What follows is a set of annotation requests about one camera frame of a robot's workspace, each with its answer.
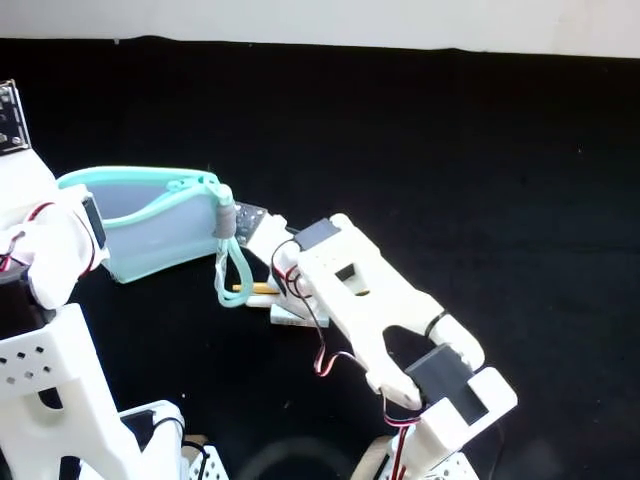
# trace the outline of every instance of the wire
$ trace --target wire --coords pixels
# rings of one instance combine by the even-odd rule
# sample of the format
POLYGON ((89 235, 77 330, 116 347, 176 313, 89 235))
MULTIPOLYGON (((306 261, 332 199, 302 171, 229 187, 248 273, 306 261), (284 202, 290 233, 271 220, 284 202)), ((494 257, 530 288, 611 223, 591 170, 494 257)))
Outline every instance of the wire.
POLYGON ((196 442, 191 442, 189 440, 185 440, 184 439, 184 433, 185 433, 185 426, 182 423, 182 421, 176 417, 166 417, 163 418, 162 420, 160 420, 158 423, 156 423, 153 426, 153 432, 152 432, 152 436, 153 433, 155 433, 155 431, 157 430, 157 428, 164 424, 164 423, 168 423, 168 422, 175 422, 178 425, 180 425, 180 430, 181 430, 181 435, 180 438, 182 440, 182 446, 183 447, 191 447, 191 448, 195 448, 196 450, 198 450, 200 452, 200 454, 202 455, 202 463, 200 464, 200 472, 198 473, 198 480, 202 480, 203 475, 204 475, 204 469, 207 465, 207 460, 209 459, 209 457, 211 455, 209 455, 209 453, 205 450, 204 446, 200 445, 199 443, 196 442))
POLYGON ((404 476, 404 472, 400 473, 400 457, 402 457, 402 448, 404 447, 404 439, 407 436, 408 427, 400 428, 398 432, 398 449, 396 450, 395 459, 393 460, 393 471, 391 472, 391 480, 400 480, 404 476))
POLYGON ((9 270, 9 267, 11 266, 11 261, 13 260, 14 262, 24 266, 24 263, 16 260, 15 258, 13 258, 11 256, 11 254, 13 253, 13 251, 16 248, 16 244, 18 243, 18 240, 20 240, 22 237, 24 237, 26 234, 24 233, 24 231, 20 231, 17 234, 15 234, 10 242, 9 242, 9 247, 7 248, 7 251, 5 253, 3 253, 2 255, 0 255, 0 257, 2 257, 2 260, 0 260, 0 272, 6 272, 7 270, 9 270))
POLYGON ((500 444, 498 445, 496 458, 493 460, 493 464, 491 465, 491 469, 489 470, 489 475, 487 475, 487 480, 493 480, 493 477, 496 474, 496 470, 498 469, 498 465, 500 464, 500 460, 502 460, 502 455, 504 453, 505 434, 504 434, 504 429, 502 428, 502 424, 500 422, 496 422, 496 429, 498 431, 498 436, 500 438, 499 440, 500 444))
POLYGON ((45 208, 53 205, 53 202, 45 202, 45 203, 41 203, 40 205, 38 205, 36 208, 34 208, 33 210, 31 210, 31 212, 29 212, 29 214, 27 215, 27 217, 25 218, 25 222, 31 222, 33 220, 35 220, 35 218, 40 215, 40 212, 42 212, 42 210, 44 210, 45 208))
POLYGON ((278 274, 278 276, 284 280, 285 278, 285 274, 282 270, 280 270, 278 267, 276 267, 275 261, 276 261, 276 254, 278 253, 278 251, 280 251, 280 249, 282 247, 284 247, 287 243, 289 242, 295 242, 295 239, 293 238, 288 238, 287 240, 285 240, 284 242, 282 242, 280 245, 278 245, 275 250, 273 251, 273 253, 271 254, 271 270, 272 272, 275 272, 276 274, 278 274))
POLYGON ((202 445, 200 445, 199 443, 196 443, 196 442, 190 442, 189 440, 183 440, 182 441, 182 446, 183 447, 195 448, 202 455, 202 462, 200 463, 200 472, 198 472, 198 480, 202 480, 202 478, 204 477, 204 469, 207 466, 207 460, 209 459, 209 457, 211 455, 209 455, 209 452, 207 452, 202 445))
POLYGON ((384 395, 382 396, 382 413, 384 416, 384 421, 387 425, 391 426, 391 427, 398 427, 398 428, 403 428, 403 427, 410 427, 411 425, 415 425, 416 423, 418 423, 420 421, 420 415, 422 414, 422 412, 424 412, 424 410, 426 410, 428 406, 425 406, 418 415, 416 415, 415 417, 410 417, 410 418, 404 418, 404 419, 396 419, 391 417, 388 413, 387 413, 387 397, 385 397, 384 395))
POLYGON ((167 422, 175 422, 178 425, 180 425, 180 430, 182 432, 181 435, 180 435, 180 438, 184 438, 184 423, 182 423, 182 420, 180 420, 180 419, 178 419, 176 417, 166 417, 166 418, 163 418, 162 420, 160 420, 158 423, 156 423, 153 426, 153 430, 151 432, 152 436, 153 436, 153 433, 155 433, 155 431, 158 429, 158 427, 160 425, 162 425, 163 423, 167 423, 167 422))

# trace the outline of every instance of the white wall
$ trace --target white wall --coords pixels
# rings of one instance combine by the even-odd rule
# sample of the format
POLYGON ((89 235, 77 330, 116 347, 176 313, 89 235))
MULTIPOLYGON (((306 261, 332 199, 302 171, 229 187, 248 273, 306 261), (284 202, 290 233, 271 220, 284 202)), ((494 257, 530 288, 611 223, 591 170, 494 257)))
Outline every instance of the white wall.
POLYGON ((0 0, 0 37, 640 57, 640 0, 0 0))

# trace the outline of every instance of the light blue pouch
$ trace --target light blue pouch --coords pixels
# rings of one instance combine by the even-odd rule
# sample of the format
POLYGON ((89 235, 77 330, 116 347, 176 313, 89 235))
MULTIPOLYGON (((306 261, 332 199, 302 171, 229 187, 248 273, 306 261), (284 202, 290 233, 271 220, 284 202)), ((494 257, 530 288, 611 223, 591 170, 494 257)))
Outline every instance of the light blue pouch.
POLYGON ((215 287, 220 303, 235 307, 251 294, 253 278, 234 237, 231 189, 200 170, 94 167, 58 179, 66 188, 83 184, 103 219, 110 258, 103 265, 127 283, 180 263, 216 254, 215 287), (240 274, 242 290, 225 289, 226 260, 240 274))

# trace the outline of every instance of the circuit board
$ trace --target circuit board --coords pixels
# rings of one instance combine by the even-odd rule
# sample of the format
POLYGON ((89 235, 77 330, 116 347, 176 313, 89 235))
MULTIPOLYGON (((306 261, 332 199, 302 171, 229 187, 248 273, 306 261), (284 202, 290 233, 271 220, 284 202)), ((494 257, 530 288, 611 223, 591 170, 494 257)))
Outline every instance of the circuit board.
POLYGON ((15 82, 0 82, 0 156, 29 147, 29 133, 15 82))

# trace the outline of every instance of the black background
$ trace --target black background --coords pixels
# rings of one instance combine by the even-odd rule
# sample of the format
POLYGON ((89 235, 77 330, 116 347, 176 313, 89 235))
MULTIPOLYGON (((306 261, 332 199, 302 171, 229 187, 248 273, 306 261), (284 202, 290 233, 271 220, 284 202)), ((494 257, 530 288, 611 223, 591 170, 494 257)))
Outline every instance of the black background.
MULTIPOLYGON (((517 391, 496 479, 637 478, 639 62, 159 39, 0 51, 56 175, 211 169, 292 226, 347 213, 517 391)), ((219 307, 211 259, 125 286, 100 270, 74 300, 118 407, 175 402, 232 476, 306 437, 344 478, 390 433, 355 367, 313 375, 313 331, 219 307)), ((497 446, 489 430, 466 449, 481 478, 497 446)))

